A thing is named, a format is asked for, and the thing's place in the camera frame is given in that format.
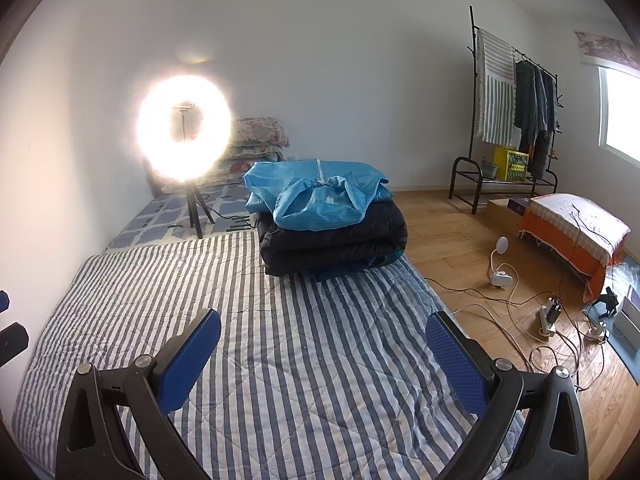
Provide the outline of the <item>striped cloth on rack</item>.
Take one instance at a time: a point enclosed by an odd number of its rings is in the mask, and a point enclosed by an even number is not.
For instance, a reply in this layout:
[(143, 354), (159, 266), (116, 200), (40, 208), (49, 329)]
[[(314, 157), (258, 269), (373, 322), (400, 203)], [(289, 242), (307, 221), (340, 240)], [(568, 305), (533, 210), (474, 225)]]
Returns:
[(476, 33), (475, 136), (500, 146), (513, 144), (515, 61), (510, 44), (479, 28)]

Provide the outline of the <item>blue white striped quilt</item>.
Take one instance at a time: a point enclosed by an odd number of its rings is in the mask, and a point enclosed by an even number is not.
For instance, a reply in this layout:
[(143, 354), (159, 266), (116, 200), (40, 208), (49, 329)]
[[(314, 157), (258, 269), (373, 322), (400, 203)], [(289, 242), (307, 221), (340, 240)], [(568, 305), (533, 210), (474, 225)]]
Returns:
[(89, 258), (28, 364), (20, 448), (52, 470), (76, 367), (153, 354), (204, 308), (220, 341), (171, 419), (214, 479), (431, 479), (475, 422), (427, 347), (442, 300), (407, 259), (274, 278), (236, 232)]

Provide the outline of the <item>yellow box on rack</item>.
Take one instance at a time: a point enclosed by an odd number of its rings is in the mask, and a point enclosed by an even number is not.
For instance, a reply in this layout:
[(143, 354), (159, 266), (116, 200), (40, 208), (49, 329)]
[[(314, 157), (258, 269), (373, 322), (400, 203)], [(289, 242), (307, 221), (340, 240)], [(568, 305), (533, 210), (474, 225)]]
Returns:
[(496, 178), (506, 182), (524, 182), (527, 177), (528, 155), (512, 148), (497, 146), (492, 163), (497, 167)]

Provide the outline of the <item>light blue striped garment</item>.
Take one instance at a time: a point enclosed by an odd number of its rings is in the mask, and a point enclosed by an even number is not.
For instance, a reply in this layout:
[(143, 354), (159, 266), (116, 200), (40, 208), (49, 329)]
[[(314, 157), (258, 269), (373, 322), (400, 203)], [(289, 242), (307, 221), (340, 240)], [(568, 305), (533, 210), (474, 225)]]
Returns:
[(289, 231), (354, 226), (371, 205), (393, 199), (386, 175), (364, 162), (256, 162), (243, 182), (250, 191), (246, 209), (271, 214), (277, 226)]

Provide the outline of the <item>blue checked bed sheet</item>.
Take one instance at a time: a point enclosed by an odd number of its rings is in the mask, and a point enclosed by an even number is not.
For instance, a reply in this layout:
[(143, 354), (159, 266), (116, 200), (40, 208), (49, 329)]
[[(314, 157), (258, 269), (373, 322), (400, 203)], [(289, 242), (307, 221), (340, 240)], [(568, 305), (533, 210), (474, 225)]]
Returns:
[[(241, 183), (214, 185), (201, 188), (207, 210), (214, 219), (198, 206), (198, 218), (204, 238), (236, 231), (250, 230), (254, 216), (246, 210), (250, 192)], [(165, 245), (196, 240), (198, 233), (192, 228), (186, 194), (162, 194), (154, 198), (139, 212), (106, 248), (108, 252), (145, 245)]]

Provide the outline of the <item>cardboard box on floor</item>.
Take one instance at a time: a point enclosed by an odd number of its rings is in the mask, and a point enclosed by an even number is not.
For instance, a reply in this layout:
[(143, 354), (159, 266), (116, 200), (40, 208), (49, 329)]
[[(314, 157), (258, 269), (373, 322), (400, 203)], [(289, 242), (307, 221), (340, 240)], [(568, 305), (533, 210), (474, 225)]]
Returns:
[(503, 231), (518, 236), (528, 205), (525, 197), (495, 198), (487, 203), (486, 216)]

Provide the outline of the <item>white power strip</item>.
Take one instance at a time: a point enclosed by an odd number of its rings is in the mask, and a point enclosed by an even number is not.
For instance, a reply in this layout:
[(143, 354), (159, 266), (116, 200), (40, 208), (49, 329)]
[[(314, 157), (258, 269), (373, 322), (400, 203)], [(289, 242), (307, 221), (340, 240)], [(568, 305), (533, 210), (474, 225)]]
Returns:
[(555, 335), (555, 322), (562, 313), (562, 302), (558, 297), (550, 297), (538, 311), (539, 333), (544, 338)]
[(506, 271), (499, 270), (490, 274), (489, 283), (498, 288), (509, 288), (514, 284), (514, 278)]

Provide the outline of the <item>white round device on floor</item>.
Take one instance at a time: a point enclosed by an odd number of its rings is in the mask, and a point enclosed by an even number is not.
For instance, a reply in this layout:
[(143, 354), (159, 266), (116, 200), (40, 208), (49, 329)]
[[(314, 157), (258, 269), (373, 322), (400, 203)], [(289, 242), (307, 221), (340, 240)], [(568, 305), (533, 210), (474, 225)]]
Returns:
[(503, 255), (509, 248), (509, 239), (506, 236), (500, 236), (498, 240), (496, 240), (496, 244), (494, 249), (489, 254), (489, 269), (491, 273), (496, 272), (496, 267), (494, 263), (495, 255)]

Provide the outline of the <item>black metal clothes rack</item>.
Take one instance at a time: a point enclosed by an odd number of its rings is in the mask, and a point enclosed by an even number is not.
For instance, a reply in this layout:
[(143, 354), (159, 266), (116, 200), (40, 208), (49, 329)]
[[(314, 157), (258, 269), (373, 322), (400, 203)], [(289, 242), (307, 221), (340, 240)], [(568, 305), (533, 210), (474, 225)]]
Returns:
[(454, 160), (448, 197), (478, 211), (484, 188), (525, 186), (530, 196), (558, 189), (551, 170), (560, 132), (558, 76), (491, 32), (472, 24), (474, 102), (470, 141), (494, 144), (494, 161), (478, 162), (473, 152)]

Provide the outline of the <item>window with frame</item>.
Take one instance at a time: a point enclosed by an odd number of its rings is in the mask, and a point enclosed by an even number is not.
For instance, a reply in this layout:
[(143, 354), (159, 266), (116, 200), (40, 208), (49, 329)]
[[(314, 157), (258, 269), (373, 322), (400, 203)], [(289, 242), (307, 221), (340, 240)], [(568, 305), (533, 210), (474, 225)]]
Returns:
[(613, 67), (599, 67), (601, 148), (638, 166), (639, 76)]

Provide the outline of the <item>dark navy folded duvet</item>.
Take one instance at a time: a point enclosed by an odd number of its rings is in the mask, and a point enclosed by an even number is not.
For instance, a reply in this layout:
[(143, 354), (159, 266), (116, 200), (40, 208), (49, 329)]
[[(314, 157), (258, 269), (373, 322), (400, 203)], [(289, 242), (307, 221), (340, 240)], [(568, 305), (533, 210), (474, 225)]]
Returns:
[(408, 242), (405, 218), (394, 202), (374, 203), (361, 222), (326, 231), (286, 230), (262, 212), (257, 234), (267, 274), (303, 273), (317, 281), (387, 266)]

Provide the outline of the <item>dark clothes on rack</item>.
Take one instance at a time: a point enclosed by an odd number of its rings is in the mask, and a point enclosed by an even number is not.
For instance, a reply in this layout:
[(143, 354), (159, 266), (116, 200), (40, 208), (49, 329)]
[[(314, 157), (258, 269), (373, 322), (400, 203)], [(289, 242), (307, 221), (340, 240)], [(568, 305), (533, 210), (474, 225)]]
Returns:
[(514, 126), (520, 129), (518, 150), (529, 154), (528, 172), (544, 176), (555, 132), (556, 88), (554, 78), (527, 60), (517, 62)]

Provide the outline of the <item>floral window valance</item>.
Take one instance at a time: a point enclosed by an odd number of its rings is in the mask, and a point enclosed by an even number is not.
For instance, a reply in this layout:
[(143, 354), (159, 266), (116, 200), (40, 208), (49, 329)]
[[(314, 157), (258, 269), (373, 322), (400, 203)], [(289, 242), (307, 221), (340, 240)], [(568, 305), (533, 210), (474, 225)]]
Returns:
[(588, 58), (616, 63), (632, 70), (639, 69), (639, 48), (626, 41), (574, 31), (578, 48)]

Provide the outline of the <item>floral folded bedding pile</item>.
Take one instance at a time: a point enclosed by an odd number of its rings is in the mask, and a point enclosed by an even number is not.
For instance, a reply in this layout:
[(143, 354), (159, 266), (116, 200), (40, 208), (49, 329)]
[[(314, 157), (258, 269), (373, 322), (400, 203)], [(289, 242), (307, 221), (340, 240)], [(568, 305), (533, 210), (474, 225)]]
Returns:
[(224, 154), (206, 174), (209, 184), (238, 183), (256, 162), (282, 162), (290, 144), (276, 118), (237, 119)]

